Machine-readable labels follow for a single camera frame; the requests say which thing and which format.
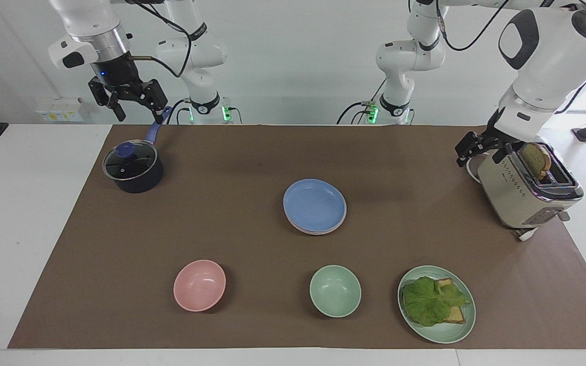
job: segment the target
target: toaster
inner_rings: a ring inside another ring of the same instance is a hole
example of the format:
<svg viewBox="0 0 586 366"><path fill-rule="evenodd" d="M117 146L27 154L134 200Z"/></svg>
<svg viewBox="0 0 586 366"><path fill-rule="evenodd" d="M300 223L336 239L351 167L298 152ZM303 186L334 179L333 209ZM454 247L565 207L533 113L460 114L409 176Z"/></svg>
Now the toaster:
<svg viewBox="0 0 586 366"><path fill-rule="evenodd" d="M553 218L568 221L567 209L583 197L573 174L549 144L539 142L551 157L551 169L538 180L527 168L521 150L495 164L488 155L479 167L479 179L494 211L507 227L533 229Z"/></svg>

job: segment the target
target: pot lid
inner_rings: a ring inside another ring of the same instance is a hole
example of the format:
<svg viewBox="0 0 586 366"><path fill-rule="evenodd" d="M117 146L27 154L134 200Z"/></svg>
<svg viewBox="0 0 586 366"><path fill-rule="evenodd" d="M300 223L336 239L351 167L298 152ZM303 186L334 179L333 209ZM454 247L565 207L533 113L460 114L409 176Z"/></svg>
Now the pot lid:
<svg viewBox="0 0 586 366"><path fill-rule="evenodd" d="M145 140L126 141L107 153L105 174L114 180L128 180L146 173L155 165L158 151Z"/></svg>

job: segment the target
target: bread slice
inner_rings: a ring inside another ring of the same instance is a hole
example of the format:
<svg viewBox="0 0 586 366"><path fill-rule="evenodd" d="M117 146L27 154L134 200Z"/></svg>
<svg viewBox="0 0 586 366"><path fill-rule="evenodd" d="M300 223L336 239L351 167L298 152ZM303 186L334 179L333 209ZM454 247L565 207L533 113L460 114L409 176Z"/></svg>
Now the bread slice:
<svg viewBox="0 0 586 366"><path fill-rule="evenodd" d="M527 143L521 150L521 157L537 180L544 179L546 172L551 169L551 155L540 144Z"/></svg>
<svg viewBox="0 0 586 366"><path fill-rule="evenodd" d="M444 285L453 285L454 282L451 278L442 278L442 280L437 281L437 284L442 287ZM462 314L460 306L451 306L451 312L444 322L451 324L465 324L465 316Z"/></svg>

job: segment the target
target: wall socket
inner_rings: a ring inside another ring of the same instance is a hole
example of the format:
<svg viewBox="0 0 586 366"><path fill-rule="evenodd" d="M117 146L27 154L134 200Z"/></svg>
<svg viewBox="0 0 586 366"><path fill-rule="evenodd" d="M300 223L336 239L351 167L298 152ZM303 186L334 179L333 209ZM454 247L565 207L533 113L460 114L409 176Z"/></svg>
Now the wall socket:
<svg viewBox="0 0 586 366"><path fill-rule="evenodd" d="M84 122L89 117L81 98L42 99L35 112L44 122Z"/></svg>

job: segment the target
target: plate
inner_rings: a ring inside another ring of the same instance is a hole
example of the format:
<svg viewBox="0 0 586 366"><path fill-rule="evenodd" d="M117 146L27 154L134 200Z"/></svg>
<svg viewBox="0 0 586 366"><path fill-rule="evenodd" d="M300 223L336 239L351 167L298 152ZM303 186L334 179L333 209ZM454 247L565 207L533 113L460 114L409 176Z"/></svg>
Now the plate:
<svg viewBox="0 0 586 366"><path fill-rule="evenodd" d="M284 212L297 229L326 234L345 220L347 204L339 190L326 181L303 179L284 193Z"/></svg>
<svg viewBox="0 0 586 366"><path fill-rule="evenodd" d="M467 299L469 299L471 302L460 307L462 314L465 317L465 324L441 323L431 327L425 327L421 324L417 324L411 320L410 317L408 317L408 314L404 308L404 302L402 300L402 289L405 285L423 276L433 278L433 280L440 280L442 278L451 278L451 280L453 280L453 283L456 287L458 287L458 290L465 294ZM470 290L467 288L465 283L463 283L463 281L458 278L458 276L444 268L436 266L419 266L408 271L402 277L402 281L400 281L399 287L397 288L397 303L399 304L399 310L402 312L404 320L408 323L411 329L413 329L423 338L426 338L435 343L442 343L447 345L449 343L462 341L462 339L467 337L472 331L474 328L474 323L476 322L476 305L474 304L474 298L472 297Z"/></svg>
<svg viewBox="0 0 586 366"><path fill-rule="evenodd" d="M304 232L305 234L309 234L309 235L324 235L324 234L329 234L332 231L335 231L336 229L339 228L340 224L342 224L342 222L345 221L345 216L343 216L342 220L340 220L340 223L338 225L336 225L335 227L333 227L330 230L327 231L321 231L321 232L314 232L314 231L306 231L305 229L302 229L302 227L297 226L294 222L291 221L291 219L286 216L286 219L288 220L288 222L290 222L290 224L295 227L296 229L298 229L299 231Z"/></svg>
<svg viewBox="0 0 586 366"><path fill-rule="evenodd" d="M331 264L318 269L309 284L311 301L332 318L347 317L361 303L361 284L349 269Z"/></svg>

